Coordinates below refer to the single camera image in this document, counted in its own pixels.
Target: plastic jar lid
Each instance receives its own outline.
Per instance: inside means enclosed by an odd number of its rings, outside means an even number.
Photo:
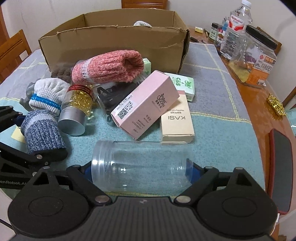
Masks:
[[[276,50],[277,43],[274,40],[272,40],[264,32],[261,32],[260,30],[256,29],[255,27],[253,27],[251,25],[247,25],[246,32],[249,35],[251,35],[252,37],[254,37],[255,39],[257,39],[258,41],[260,41],[262,44],[264,44],[265,46],[267,46],[268,48],[271,48],[273,50]]]
[[[242,4],[248,6],[249,8],[251,8],[251,6],[252,6],[252,4],[247,0],[242,0]]]
[[[213,27],[213,28],[218,28],[218,26],[219,26],[219,24],[217,24],[217,23],[212,23],[212,27]]]

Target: qr code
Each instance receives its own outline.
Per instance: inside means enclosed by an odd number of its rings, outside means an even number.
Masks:
[[[128,112],[125,109],[122,109],[117,116],[122,120]]]

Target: metal screw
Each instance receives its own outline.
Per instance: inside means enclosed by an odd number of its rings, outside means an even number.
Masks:
[[[109,197],[106,195],[100,195],[100,196],[96,196],[94,200],[98,203],[105,203],[109,201]]]
[[[189,203],[191,201],[191,198],[188,196],[178,196],[176,197],[176,200],[179,203]]]

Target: white knit glove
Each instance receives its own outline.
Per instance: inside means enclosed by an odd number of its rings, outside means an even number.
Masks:
[[[34,86],[29,105],[33,110],[49,110],[55,116],[61,112],[61,104],[69,84],[59,78],[38,80]]]
[[[134,25],[134,26],[147,26],[147,27],[152,27],[149,23],[144,22],[144,21],[136,21],[133,25]]]

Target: pink knit sock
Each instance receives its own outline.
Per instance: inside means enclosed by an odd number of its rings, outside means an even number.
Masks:
[[[75,84],[100,84],[107,82],[131,82],[144,69],[139,52],[117,50],[78,62],[72,71]]]

